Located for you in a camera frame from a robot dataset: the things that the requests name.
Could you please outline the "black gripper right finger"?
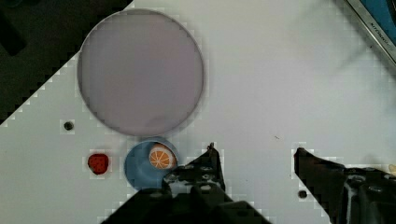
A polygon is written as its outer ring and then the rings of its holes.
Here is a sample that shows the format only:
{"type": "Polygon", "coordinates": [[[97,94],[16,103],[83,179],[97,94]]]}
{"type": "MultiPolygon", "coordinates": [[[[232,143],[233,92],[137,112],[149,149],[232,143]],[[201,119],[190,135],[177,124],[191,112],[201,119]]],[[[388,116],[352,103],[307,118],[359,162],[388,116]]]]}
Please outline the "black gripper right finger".
{"type": "Polygon", "coordinates": [[[395,176],[372,167],[347,168],[302,147],[294,172],[332,224],[396,224],[395,176]]]}

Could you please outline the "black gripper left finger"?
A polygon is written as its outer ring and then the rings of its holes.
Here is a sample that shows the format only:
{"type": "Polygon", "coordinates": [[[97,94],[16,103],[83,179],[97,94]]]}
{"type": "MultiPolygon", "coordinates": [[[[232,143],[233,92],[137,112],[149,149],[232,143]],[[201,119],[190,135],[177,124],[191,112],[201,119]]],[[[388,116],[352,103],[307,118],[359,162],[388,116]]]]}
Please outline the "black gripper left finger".
{"type": "Polygon", "coordinates": [[[205,153],[168,173],[159,189],[141,189],[101,224],[271,224],[225,192],[219,152],[205,153]]]}

